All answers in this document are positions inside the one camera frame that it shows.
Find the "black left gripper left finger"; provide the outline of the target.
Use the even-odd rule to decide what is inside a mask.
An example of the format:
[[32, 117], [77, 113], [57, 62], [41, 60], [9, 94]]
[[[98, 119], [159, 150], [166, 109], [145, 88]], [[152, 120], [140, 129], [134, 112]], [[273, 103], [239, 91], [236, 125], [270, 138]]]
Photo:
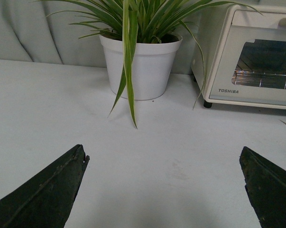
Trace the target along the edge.
[[64, 227], [89, 159], [78, 144], [0, 199], [0, 228]]

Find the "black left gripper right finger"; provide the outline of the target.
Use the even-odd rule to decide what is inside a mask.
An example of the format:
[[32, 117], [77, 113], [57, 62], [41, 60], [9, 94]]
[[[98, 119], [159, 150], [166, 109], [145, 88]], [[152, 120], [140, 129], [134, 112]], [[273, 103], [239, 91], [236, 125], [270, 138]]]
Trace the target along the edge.
[[286, 228], [286, 171], [246, 146], [240, 166], [261, 227]]

